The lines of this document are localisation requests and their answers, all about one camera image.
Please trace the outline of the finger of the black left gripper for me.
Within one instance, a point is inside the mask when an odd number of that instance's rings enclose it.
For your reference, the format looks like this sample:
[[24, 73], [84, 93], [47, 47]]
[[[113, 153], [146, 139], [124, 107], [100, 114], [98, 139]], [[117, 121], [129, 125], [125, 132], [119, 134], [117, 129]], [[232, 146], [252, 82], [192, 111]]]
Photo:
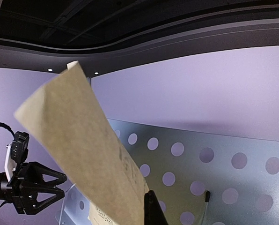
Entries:
[[54, 189], [56, 186], [67, 181], [64, 173], [57, 172], [38, 162], [31, 162], [31, 184], [39, 190]]
[[[51, 197], [37, 200], [38, 194], [50, 194]], [[58, 187], [31, 185], [24, 187], [24, 211], [27, 215], [36, 215], [58, 200], [65, 197], [65, 192]]]

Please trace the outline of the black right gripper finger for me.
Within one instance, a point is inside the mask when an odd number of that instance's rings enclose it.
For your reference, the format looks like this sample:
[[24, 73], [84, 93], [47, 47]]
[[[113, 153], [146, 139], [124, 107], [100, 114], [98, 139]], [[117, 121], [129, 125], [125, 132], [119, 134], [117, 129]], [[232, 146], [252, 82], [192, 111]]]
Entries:
[[144, 196], [144, 225], [168, 225], [156, 194], [149, 190]]

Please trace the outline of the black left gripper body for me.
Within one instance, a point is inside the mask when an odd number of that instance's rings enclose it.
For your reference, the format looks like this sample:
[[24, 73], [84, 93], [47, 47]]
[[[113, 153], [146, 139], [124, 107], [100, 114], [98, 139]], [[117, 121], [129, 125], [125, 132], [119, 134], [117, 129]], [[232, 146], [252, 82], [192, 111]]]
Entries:
[[40, 183], [36, 163], [24, 163], [8, 184], [10, 199], [18, 214], [35, 215], [39, 212], [37, 186]]

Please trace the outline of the light blue folding music stand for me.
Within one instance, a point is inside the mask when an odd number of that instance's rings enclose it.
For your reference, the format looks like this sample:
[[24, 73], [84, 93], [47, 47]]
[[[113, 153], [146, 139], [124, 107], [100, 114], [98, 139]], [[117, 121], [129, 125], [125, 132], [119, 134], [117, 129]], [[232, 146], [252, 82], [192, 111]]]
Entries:
[[171, 225], [279, 225], [279, 141], [110, 120]]

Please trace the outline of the yellow sheet music page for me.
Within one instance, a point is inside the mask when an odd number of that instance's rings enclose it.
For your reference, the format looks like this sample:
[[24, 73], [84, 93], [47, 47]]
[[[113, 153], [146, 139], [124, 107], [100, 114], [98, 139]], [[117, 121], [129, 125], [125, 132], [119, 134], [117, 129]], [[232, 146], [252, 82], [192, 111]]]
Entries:
[[111, 219], [142, 225], [145, 179], [106, 119], [80, 64], [67, 66], [37, 89], [15, 118]]

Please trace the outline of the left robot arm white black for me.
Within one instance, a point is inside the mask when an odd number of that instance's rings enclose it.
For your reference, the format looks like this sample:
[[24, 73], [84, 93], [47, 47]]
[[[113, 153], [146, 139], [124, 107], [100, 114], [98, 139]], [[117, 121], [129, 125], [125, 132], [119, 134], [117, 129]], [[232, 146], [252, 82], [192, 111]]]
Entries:
[[27, 163], [29, 134], [13, 132], [2, 122], [0, 127], [13, 136], [12, 142], [7, 145], [4, 172], [0, 173], [2, 205], [14, 205], [18, 214], [36, 215], [63, 199], [65, 192], [58, 185], [63, 184], [67, 176], [39, 162]]

